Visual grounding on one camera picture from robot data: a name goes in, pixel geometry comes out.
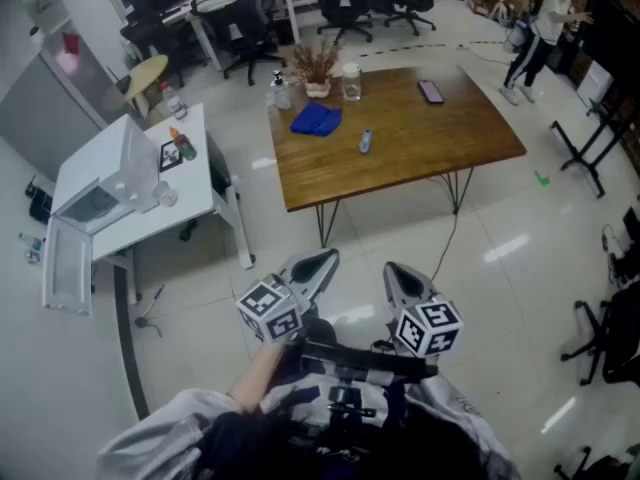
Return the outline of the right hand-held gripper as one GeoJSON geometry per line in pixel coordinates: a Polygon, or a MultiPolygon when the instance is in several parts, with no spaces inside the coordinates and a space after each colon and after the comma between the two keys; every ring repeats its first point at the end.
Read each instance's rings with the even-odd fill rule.
{"type": "Polygon", "coordinates": [[[383,281],[393,315],[390,333],[400,354],[438,357],[456,345],[464,323],[429,277],[408,265],[387,262],[383,281]]]}

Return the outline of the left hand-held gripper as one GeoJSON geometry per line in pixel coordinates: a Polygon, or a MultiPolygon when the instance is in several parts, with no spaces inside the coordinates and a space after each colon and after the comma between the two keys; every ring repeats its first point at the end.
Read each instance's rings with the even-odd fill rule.
{"type": "Polygon", "coordinates": [[[321,248],[289,258],[276,271],[253,282],[235,301],[239,315],[264,343],[284,342],[317,313],[317,300],[340,262],[339,251],[321,248]]]}

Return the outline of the person's left forearm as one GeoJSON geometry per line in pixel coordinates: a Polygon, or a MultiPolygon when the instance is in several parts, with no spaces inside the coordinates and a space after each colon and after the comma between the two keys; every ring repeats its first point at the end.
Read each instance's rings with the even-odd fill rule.
{"type": "Polygon", "coordinates": [[[251,414],[273,388],[292,383],[298,374],[298,345],[263,344],[227,395],[243,413],[251,414]]]}

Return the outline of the black chest harness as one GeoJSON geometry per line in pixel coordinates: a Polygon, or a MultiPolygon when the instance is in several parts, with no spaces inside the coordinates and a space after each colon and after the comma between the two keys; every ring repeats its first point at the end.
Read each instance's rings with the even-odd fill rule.
{"type": "Polygon", "coordinates": [[[389,340],[350,348],[338,343],[328,321],[311,316],[303,322],[301,370],[328,379],[323,398],[333,418],[377,426],[400,419],[406,389],[438,374],[427,360],[400,355],[389,340]]]}

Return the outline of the white side table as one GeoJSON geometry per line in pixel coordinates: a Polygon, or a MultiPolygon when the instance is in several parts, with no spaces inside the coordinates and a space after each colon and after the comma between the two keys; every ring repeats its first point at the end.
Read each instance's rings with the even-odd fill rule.
{"type": "Polygon", "coordinates": [[[128,247],[191,219],[214,214],[231,227],[242,267],[252,268],[255,257],[247,242],[236,190],[231,186],[226,190],[225,196],[220,196],[211,185],[203,106],[197,104],[191,107],[183,120],[168,118],[143,130],[159,152],[162,144],[172,141],[170,127],[185,134],[197,151],[194,160],[187,161],[183,158],[180,165],[163,173],[159,172],[159,180],[168,182],[177,191],[176,204],[165,207],[158,203],[145,213],[133,212],[96,233],[92,238],[92,266],[104,260],[131,272],[133,257],[128,252],[128,247]]]}

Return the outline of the black cabinet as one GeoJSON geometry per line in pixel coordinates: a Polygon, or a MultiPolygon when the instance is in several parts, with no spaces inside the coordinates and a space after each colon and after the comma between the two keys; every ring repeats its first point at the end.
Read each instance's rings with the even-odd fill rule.
{"type": "Polygon", "coordinates": [[[220,196],[225,196],[226,190],[232,186],[231,175],[222,152],[209,132],[206,132],[206,142],[212,188],[220,196]]]}

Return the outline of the blue cloth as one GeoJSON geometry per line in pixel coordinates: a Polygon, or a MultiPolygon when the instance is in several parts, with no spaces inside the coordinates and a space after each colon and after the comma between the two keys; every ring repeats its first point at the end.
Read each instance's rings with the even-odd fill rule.
{"type": "Polygon", "coordinates": [[[335,131],[342,121],[340,108],[328,108],[309,102],[293,119],[290,131],[295,134],[326,137],[335,131]]]}

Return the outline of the pink smartphone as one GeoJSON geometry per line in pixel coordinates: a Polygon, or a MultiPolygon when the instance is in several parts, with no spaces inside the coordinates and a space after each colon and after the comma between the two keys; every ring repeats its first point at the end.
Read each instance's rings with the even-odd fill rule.
{"type": "Polygon", "coordinates": [[[417,86],[427,103],[432,105],[442,105],[445,102],[445,99],[432,81],[419,80],[417,82],[417,86]]]}

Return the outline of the water bottle with red cap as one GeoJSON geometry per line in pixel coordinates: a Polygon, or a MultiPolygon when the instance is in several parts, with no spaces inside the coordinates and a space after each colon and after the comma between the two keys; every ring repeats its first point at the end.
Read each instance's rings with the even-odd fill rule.
{"type": "Polygon", "coordinates": [[[188,115],[188,107],[183,103],[179,94],[167,82],[162,82],[160,88],[169,112],[177,120],[184,119],[188,115]]]}

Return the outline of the white microwave oven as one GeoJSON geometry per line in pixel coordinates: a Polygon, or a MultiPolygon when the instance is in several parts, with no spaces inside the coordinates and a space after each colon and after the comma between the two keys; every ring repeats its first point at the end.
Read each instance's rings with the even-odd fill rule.
{"type": "Polygon", "coordinates": [[[158,147],[125,115],[63,162],[45,239],[44,307],[91,314],[92,238],[158,205],[159,160],[158,147]]]}

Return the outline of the dried plant in pot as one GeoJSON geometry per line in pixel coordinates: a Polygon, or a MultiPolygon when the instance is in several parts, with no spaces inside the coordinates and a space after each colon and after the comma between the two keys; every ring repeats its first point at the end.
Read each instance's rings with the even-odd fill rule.
{"type": "Polygon", "coordinates": [[[292,75],[303,85],[310,99],[324,99],[329,96],[334,66],[338,61],[337,44],[323,40],[315,48],[302,43],[292,52],[292,75]]]}

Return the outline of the small bottles on floor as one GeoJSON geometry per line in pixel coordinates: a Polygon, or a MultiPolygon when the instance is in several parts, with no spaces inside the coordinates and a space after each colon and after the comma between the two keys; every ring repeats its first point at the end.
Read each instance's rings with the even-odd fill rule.
{"type": "Polygon", "coordinates": [[[25,258],[29,264],[38,264],[44,250],[45,239],[35,237],[30,234],[20,232],[18,238],[26,246],[25,258]]]}

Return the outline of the black radios on floor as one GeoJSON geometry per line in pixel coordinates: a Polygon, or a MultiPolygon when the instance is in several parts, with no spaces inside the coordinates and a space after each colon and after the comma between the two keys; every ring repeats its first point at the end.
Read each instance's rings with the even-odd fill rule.
{"type": "Polygon", "coordinates": [[[30,200],[29,216],[37,222],[47,225],[51,215],[53,198],[41,187],[34,184],[32,177],[25,188],[25,196],[30,200]]]}

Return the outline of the round yellow wooden table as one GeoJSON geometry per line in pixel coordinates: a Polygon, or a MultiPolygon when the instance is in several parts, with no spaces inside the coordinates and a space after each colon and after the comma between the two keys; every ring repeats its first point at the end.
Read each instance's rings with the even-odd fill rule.
{"type": "Polygon", "coordinates": [[[144,92],[159,81],[167,66],[166,55],[155,55],[135,66],[128,74],[129,85],[124,92],[124,98],[137,109],[142,118],[149,112],[149,102],[144,92]]]}

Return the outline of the black picture frame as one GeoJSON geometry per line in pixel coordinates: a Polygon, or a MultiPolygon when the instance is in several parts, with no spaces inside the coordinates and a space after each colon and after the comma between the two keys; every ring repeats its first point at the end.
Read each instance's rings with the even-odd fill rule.
{"type": "Polygon", "coordinates": [[[183,162],[183,155],[173,141],[168,141],[161,145],[159,172],[163,173],[183,162]]]}

